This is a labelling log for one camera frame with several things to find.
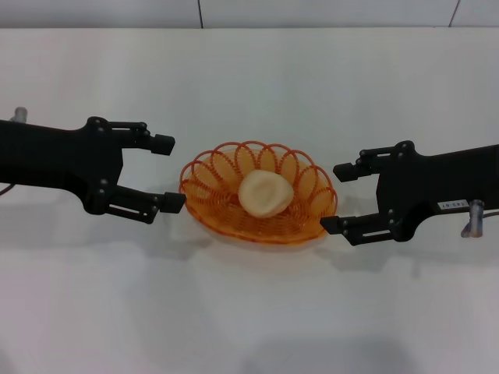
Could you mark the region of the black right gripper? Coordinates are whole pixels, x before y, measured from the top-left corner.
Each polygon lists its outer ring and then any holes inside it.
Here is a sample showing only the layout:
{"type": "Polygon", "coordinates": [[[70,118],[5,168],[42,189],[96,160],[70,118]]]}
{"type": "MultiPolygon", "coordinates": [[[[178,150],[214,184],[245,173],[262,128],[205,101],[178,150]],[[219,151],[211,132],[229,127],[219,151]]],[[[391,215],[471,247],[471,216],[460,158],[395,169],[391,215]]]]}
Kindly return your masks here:
{"type": "Polygon", "coordinates": [[[340,182],[380,174],[377,198],[384,218],[378,213],[322,217],[320,224],[329,235],[342,235],[352,246],[409,240],[427,218],[467,210],[468,232],[463,236],[483,235],[483,212],[498,208],[497,145],[423,156],[410,143],[391,161],[394,150],[361,150],[353,164],[333,167],[340,182]]]}

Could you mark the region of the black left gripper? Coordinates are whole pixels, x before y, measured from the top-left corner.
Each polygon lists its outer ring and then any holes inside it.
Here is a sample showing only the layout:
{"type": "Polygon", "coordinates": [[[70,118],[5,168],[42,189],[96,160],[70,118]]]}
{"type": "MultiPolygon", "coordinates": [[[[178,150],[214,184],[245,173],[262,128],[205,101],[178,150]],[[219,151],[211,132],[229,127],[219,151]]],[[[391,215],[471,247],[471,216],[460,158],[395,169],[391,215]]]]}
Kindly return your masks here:
{"type": "Polygon", "coordinates": [[[64,130],[1,121],[1,182],[65,190],[90,214],[152,224],[158,213],[179,213],[186,195],[117,186],[122,149],[169,156],[174,146],[174,137],[152,135],[145,122],[89,118],[80,129],[64,130]]]}

